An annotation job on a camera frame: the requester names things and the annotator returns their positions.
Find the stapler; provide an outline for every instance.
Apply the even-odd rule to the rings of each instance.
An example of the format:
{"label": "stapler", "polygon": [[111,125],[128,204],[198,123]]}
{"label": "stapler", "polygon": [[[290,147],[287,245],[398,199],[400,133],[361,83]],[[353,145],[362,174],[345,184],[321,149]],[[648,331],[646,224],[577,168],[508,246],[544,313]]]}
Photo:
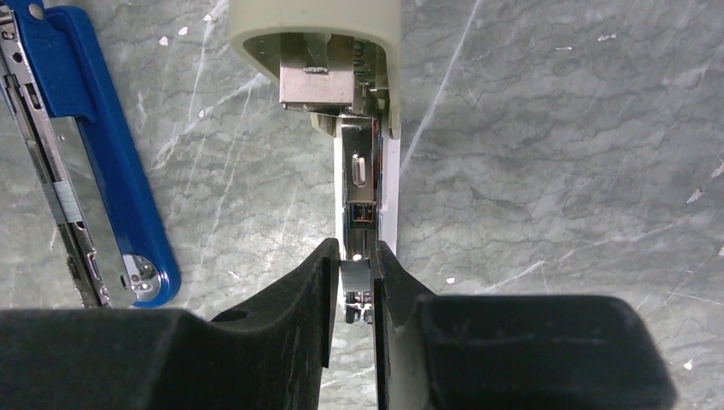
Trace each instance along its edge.
{"label": "stapler", "polygon": [[0,1],[0,76],[82,305],[170,301],[178,268],[87,14]]}
{"label": "stapler", "polygon": [[229,14],[231,48],[334,139],[338,298],[346,322],[371,323],[370,255],[397,243],[401,2],[245,0]]}

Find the silver metal part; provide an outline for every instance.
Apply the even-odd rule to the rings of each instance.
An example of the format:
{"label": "silver metal part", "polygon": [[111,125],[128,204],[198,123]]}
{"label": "silver metal part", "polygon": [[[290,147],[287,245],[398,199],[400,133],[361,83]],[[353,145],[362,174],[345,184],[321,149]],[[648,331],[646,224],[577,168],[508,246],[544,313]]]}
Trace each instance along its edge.
{"label": "silver metal part", "polygon": [[123,262],[131,278],[131,289],[141,302],[148,302],[161,291],[161,277],[148,259],[139,255],[123,255]]}
{"label": "silver metal part", "polygon": [[285,33],[279,47],[279,102],[319,114],[318,128],[342,139],[345,320],[371,323],[369,258],[380,226],[389,106],[384,52],[370,41],[322,33]]}
{"label": "silver metal part", "polygon": [[[33,17],[42,9],[30,6]],[[67,251],[83,306],[136,301],[101,193],[74,120],[51,119],[20,42],[14,13],[0,2],[0,89],[17,122]]]}

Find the stapler handle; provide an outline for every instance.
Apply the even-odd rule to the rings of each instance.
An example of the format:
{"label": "stapler handle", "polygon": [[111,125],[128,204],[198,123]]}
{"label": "stapler handle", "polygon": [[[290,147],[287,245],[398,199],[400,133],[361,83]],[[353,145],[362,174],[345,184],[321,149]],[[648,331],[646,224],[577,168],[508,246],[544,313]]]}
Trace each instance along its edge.
{"label": "stapler handle", "polygon": [[71,6],[3,2],[29,37],[26,53],[49,115],[76,120],[121,254],[150,261],[161,279],[158,295],[134,306],[163,305],[181,278],[88,15]]}

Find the stapler anvil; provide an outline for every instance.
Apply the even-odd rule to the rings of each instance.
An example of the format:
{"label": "stapler anvil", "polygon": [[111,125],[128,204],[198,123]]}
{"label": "stapler anvil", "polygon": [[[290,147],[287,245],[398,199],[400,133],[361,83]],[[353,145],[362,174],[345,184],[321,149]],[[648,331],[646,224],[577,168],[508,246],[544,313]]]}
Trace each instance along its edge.
{"label": "stapler anvil", "polygon": [[400,15],[401,2],[389,0],[230,3],[231,48],[278,84],[285,109],[310,113],[334,138],[348,323],[371,323],[371,250],[397,243]]}
{"label": "stapler anvil", "polygon": [[180,276],[86,13],[0,1],[0,76],[87,308],[154,308]]}

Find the gray marble surface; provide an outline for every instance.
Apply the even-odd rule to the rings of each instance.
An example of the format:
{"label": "gray marble surface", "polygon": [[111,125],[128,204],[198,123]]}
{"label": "gray marble surface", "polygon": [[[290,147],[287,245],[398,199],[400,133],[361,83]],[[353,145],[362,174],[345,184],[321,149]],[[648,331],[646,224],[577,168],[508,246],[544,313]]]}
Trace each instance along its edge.
{"label": "gray marble surface", "polygon": [[[331,140],[229,50],[225,0],[71,3],[183,271],[173,306],[210,318],[334,234]],[[403,265],[440,293],[620,296],[677,408],[724,407],[724,3],[405,0],[403,18]],[[2,110],[0,141],[0,307],[72,305]],[[338,323],[333,347],[320,408],[375,408],[371,330]]]}

